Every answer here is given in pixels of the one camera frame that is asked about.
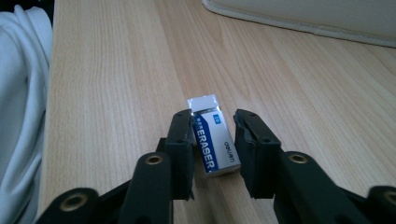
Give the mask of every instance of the white cloth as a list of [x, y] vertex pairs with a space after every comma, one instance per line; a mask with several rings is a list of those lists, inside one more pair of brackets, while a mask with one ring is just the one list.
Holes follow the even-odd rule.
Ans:
[[51, 40], [41, 8], [0, 12], [0, 224], [35, 217]]
[[396, 48], [395, 0], [202, 0], [245, 21]]

